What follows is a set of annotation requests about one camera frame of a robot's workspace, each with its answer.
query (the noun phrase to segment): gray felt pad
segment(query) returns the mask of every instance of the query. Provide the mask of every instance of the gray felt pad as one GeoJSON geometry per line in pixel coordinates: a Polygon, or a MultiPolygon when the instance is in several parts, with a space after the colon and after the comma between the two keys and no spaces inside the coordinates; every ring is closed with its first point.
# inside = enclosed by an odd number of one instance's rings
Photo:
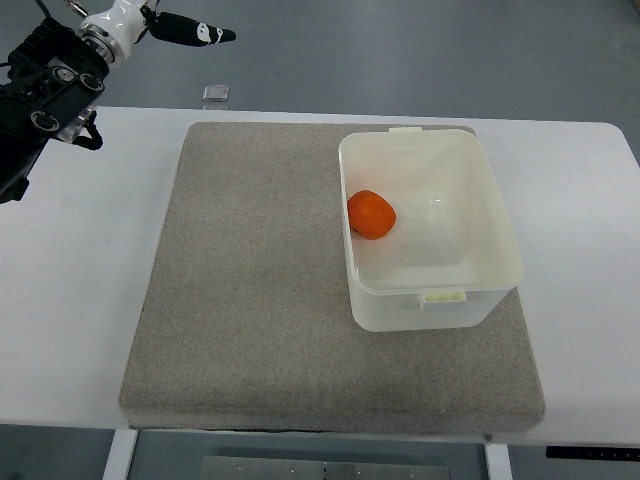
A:
{"type": "Polygon", "coordinates": [[[484,434],[541,421],[516,289],[472,328],[353,320],[338,145],[388,127],[191,127],[120,395],[132,427],[484,434]]]}

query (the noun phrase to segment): cable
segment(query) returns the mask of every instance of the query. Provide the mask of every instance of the cable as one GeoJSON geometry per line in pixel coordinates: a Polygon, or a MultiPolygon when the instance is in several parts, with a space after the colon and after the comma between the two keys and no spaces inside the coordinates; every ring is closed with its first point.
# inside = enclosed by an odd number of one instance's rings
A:
{"type": "Polygon", "coordinates": [[[44,2],[42,0],[36,0],[36,3],[40,7],[40,10],[42,10],[42,13],[44,13],[44,16],[49,18],[51,16],[51,12],[49,12],[49,9],[44,4],[44,2]]]}

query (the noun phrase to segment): white table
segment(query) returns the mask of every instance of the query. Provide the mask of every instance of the white table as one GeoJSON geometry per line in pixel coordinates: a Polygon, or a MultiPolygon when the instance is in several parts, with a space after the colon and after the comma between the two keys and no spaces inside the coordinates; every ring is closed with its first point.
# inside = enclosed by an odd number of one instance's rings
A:
{"type": "Polygon", "coordinates": [[[126,428],[117,397],[188,127],[463,124],[520,243],[544,421],[494,442],[640,446],[640,169],[607,124],[101,108],[0,206],[0,423],[126,428]]]}

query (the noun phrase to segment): orange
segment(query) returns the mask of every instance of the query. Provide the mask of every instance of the orange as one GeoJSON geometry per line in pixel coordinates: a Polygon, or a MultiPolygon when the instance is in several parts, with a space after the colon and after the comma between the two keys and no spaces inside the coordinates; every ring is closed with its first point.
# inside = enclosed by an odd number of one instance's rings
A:
{"type": "Polygon", "coordinates": [[[347,201],[349,225],[369,240],[384,237],[396,223],[396,212],[389,202],[370,190],[360,190],[347,201]]]}

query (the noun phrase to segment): plastic container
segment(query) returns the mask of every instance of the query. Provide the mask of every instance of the plastic container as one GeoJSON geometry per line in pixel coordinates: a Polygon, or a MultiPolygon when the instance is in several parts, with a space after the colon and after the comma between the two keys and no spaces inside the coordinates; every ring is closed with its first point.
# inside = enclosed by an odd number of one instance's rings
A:
{"type": "Polygon", "coordinates": [[[459,129],[356,133],[339,148],[345,257],[356,322],[374,332],[479,324],[522,279],[507,211],[478,139],[459,129]],[[349,228],[372,190],[397,221],[378,240],[349,228]]]}

